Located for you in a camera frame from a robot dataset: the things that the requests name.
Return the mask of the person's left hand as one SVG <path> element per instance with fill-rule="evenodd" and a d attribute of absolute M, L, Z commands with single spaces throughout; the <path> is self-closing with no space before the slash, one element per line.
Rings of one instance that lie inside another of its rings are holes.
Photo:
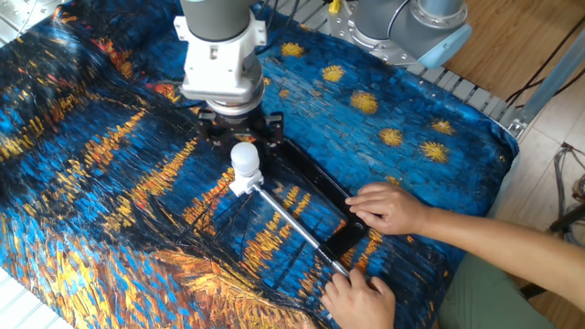
<path fill-rule="evenodd" d="M 336 273 L 324 287 L 321 302 L 335 322 L 345 329 L 392 329 L 396 297 L 378 277 L 367 280 L 358 269 L 349 277 Z"/>

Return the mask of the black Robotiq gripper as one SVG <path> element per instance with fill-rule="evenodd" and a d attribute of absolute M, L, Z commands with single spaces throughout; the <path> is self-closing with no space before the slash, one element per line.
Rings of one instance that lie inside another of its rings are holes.
<path fill-rule="evenodd" d="M 201 111 L 197 115 L 199 135 L 219 147 L 227 146 L 235 134 L 257 138 L 266 151 L 279 147 L 284 140 L 284 115 L 273 112 L 264 115 L 260 111 L 229 116 L 214 111 Z"/>

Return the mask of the person's right hand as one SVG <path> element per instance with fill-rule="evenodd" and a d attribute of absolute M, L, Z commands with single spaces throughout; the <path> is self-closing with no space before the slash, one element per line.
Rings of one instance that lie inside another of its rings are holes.
<path fill-rule="evenodd" d="M 385 235 L 420 234 L 431 209 L 390 183 L 371 183 L 346 199 L 349 210 Z"/>

